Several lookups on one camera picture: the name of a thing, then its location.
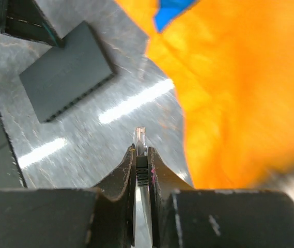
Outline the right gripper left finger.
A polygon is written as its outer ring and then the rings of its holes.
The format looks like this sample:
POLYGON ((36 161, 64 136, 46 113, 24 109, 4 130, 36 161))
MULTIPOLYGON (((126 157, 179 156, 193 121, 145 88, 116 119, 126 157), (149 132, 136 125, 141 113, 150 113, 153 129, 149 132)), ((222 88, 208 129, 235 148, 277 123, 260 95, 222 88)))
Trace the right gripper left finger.
POLYGON ((136 149, 91 188, 0 189, 0 247, 133 247, 136 149))

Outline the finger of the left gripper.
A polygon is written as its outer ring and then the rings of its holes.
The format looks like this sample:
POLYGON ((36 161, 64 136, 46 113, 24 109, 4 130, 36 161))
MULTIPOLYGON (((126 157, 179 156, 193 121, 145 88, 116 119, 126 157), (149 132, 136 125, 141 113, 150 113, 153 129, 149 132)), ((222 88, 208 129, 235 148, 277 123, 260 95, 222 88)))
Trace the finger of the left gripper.
POLYGON ((39 40, 53 47, 63 48, 65 44, 64 40, 59 37, 44 12, 40 9, 38 3, 36 1, 32 1, 32 3, 37 12, 37 24, 42 29, 41 34, 37 35, 39 40))
POLYGON ((42 29, 32 1, 0 0, 0 34, 46 44, 37 36, 42 29))

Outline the dark grey network switch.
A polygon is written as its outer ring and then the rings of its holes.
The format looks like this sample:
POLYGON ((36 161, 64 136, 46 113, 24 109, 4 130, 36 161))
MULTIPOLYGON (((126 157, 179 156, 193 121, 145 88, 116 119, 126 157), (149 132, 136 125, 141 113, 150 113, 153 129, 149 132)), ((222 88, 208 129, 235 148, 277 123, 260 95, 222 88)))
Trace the dark grey network switch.
POLYGON ((113 78, 115 70, 96 32, 85 21, 52 47, 19 78, 39 122, 55 119, 113 78))

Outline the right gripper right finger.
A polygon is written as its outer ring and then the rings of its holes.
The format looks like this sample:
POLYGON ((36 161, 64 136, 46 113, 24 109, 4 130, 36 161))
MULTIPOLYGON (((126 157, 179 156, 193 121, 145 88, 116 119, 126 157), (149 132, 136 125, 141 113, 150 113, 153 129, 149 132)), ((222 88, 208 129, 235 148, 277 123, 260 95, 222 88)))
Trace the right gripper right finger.
POLYGON ((267 190, 197 190, 148 149, 153 247, 294 247, 294 201, 267 190))

